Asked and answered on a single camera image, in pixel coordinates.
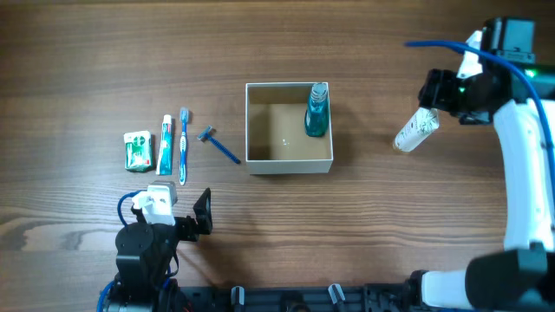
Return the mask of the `white lotion tube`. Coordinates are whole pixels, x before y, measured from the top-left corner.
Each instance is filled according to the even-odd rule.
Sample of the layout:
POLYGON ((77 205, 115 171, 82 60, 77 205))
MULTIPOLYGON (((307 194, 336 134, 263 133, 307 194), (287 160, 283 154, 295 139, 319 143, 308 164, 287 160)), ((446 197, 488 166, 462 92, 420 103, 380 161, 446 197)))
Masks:
POLYGON ((435 108, 419 107, 407 124, 395 136, 393 148, 410 153, 440 127, 439 112, 435 108))

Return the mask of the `green soap packet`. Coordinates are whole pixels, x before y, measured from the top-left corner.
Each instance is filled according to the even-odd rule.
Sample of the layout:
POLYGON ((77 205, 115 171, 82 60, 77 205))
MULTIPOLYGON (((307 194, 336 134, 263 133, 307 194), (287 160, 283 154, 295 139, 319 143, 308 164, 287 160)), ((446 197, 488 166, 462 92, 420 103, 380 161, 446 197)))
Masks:
POLYGON ((130 172, 147 172, 153 168, 152 134, 143 130, 123 134, 126 162, 130 172))

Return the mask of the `blue mouthwash bottle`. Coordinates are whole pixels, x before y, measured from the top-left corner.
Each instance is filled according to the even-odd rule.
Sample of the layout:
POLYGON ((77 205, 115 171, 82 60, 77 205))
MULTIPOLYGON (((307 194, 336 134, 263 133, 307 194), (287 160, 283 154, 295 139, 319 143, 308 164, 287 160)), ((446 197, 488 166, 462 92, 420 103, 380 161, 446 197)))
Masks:
POLYGON ((324 82, 315 83, 310 90, 304 118, 305 132, 310 137, 322 137, 329 125, 329 90, 324 82))

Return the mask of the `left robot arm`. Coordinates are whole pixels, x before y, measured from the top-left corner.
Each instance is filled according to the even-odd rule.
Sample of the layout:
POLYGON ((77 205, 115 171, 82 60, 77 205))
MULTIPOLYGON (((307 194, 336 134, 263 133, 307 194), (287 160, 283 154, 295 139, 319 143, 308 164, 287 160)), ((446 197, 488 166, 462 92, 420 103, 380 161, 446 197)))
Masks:
POLYGON ((206 188, 193 206, 192 218, 175 217, 166 222, 152 220, 157 195, 153 189, 130 192, 118 201, 123 228, 115 239, 118 273, 100 293, 97 312, 103 311, 193 311, 190 299, 175 279, 177 246, 197 242, 212 233, 211 190, 206 188))

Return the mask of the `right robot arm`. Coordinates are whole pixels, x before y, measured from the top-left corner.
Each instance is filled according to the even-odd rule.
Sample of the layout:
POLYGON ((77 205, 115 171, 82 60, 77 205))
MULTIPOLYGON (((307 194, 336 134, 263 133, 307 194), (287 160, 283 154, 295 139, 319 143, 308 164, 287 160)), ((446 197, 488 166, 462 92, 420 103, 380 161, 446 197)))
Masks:
POLYGON ((491 125, 506 181, 506 232, 500 252, 465 269, 420 271, 407 305, 427 309, 551 311, 554 308, 554 68, 533 53, 535 24, 501 16, 467 42, 439 41, 464 57, 458 71, 433 69, 420 106, 462 125, 491 125))

